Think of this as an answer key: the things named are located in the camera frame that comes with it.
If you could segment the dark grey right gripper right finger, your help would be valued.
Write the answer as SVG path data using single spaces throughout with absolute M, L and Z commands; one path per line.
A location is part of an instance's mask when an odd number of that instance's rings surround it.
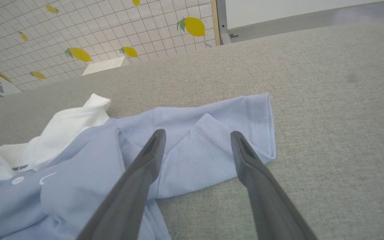
M 314 231 L 241 132 L 231 133 L 239 180 L 247 188 L 259 240 L 316 240 Z

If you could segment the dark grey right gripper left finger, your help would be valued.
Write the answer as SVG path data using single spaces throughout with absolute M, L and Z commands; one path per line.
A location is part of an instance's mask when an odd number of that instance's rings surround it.
M 84 226 L 78 240 L 137 240 L 151 184 L 159 176 L 166 131 L 156 130 Z

